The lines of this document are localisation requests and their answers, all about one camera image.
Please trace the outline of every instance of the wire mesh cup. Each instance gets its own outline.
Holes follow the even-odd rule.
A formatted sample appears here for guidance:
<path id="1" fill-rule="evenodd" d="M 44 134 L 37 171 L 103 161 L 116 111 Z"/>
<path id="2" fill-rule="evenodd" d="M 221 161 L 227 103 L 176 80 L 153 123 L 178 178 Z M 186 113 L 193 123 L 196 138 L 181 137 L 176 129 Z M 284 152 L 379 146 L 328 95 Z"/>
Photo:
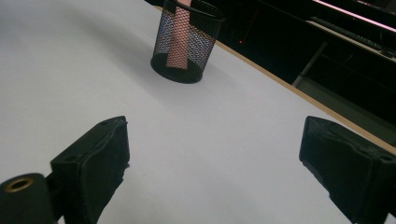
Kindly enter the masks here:
<path id="1" fill-rule="evenodd" d="M 220 9 L 201 0 L 165 0 L 151 67 L 180 83 L 202 79 L 207 60 L 225 21 Z"/>

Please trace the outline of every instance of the white table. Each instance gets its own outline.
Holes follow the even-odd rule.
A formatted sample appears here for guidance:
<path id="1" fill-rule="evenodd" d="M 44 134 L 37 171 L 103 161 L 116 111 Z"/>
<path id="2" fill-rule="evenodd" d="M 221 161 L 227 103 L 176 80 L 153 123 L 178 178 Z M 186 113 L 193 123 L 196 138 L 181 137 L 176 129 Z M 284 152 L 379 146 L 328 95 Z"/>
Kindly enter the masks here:
<path id="1" fill-rule="evenodd" d="M 215 46 L 201 82 L 150 67 L 143 0 L 0 2 L 0 182 L 48 175 L 101 120 L 126 116 L 131 167 L 99 223 L 349 223 L 298 159 L 304 120 L 335 120 Z"/>

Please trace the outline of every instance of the pink object in mesh cup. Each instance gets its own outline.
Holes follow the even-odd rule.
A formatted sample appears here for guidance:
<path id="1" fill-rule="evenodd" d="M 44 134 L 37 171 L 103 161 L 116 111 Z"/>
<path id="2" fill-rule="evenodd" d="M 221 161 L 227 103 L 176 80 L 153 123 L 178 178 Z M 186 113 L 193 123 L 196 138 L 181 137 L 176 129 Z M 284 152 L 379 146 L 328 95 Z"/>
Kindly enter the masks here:
<path id="1" fill-rule="evenodd" d="M 151 67 L 175 82 L 200 81 L 224 21 L 204 0 L 164 0 Z"/>
<path id="2" fill-rule="evenodd" d="M 177 0 L 189 7 L 191 0 Z M 167 67 L 187 69 L 189 59 L 189 24 L 190 12 L 181 7 L 176 8 L 171 46 L 168 53 Z"/>

